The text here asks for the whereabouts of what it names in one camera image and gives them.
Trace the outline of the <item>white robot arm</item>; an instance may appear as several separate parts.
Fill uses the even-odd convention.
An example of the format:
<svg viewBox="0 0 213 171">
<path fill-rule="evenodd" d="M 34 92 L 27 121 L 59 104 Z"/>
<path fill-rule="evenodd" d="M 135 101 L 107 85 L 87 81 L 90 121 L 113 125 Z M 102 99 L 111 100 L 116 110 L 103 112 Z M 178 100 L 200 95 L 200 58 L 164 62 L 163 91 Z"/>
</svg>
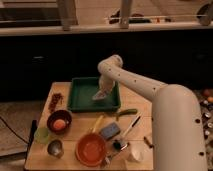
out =
<svg viewBox="0 0 213 171">
<path fill-rule="evenodd" d="M 152 103 L 154 171 L 208 171 L 201 109 L 195 94 L 179 84 L 167 84 L 122 68 L 112 55 L 97 68 L 100 89 L 109 93 L 117 81 Z"/>
</svg>

